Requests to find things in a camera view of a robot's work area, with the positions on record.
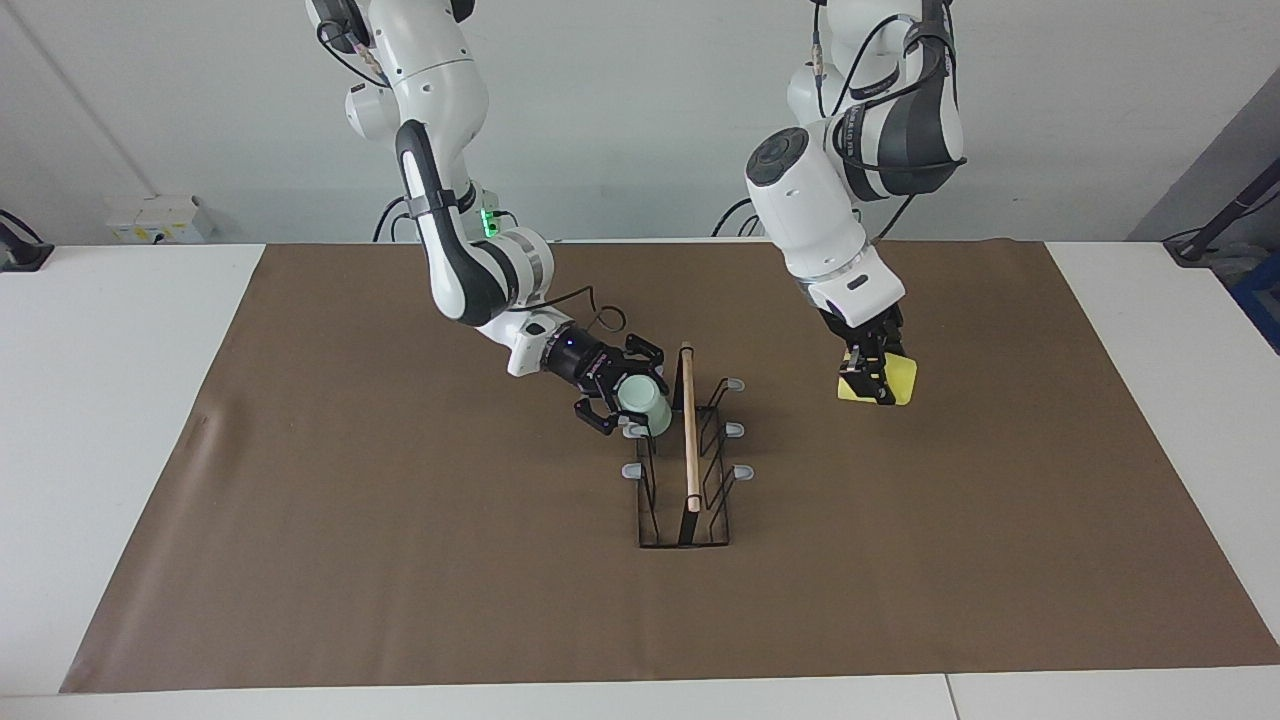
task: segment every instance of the blue object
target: blue object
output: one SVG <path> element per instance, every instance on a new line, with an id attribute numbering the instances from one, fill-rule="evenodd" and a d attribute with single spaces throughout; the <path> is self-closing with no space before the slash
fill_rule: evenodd
<path id="1" fill-rule="evenodd" d="M 1272 252 L 1236 283 L 1231 297 L 1271 347 L 1280 352 L 1280 252 Z"/>

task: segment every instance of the green light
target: green light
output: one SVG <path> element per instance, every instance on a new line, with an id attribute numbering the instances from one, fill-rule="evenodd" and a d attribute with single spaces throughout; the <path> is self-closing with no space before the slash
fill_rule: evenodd
<path id="1" fill-rule="evenodd" d="M 484 223 L 485 237 L 493 237 L 498 234 L 498 217 L 493 214 L 493 210 L 489 210 L 488 208 L 481 208 L 480 222 Z"/>

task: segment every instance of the white table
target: white table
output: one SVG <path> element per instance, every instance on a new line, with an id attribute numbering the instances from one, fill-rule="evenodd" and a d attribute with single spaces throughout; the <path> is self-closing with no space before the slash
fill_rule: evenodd
<path id="1" fill-rule="evenodd" d="M 1208 272 L 1157 246 L 1050 247 L 1280 635 L 1280 357 Z M 1280 717 L 1280 667 L 45 697 L 261 252 L 63 247 L 38 274 L 0 275 L 0 717 Z"/>

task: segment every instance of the wooden handle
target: wooden handle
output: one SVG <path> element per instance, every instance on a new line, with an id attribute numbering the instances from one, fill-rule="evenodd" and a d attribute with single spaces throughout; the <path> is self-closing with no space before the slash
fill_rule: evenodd
<path id="1" fill-rule="evenodd" d="M 685 480 L 689 483 L 689 511 L 703 511 L 701 473 L 698 469 L 698 396 L 694 393 L 694 347 L 687 342 L 680 347 L 680 361 L 685 369 Z"/>

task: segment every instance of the electrical junction box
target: electrical junction box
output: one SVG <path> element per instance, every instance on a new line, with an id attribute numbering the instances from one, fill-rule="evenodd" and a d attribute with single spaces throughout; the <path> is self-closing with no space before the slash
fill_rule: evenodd
<path id="1" fill-rule="evenodd" d="M 157 197 L 110 197 L 111 213 L 106 224 L 119 242 L 202 243 L 214 233 L 209 219 L 195 197 L 161 195 Z"/>

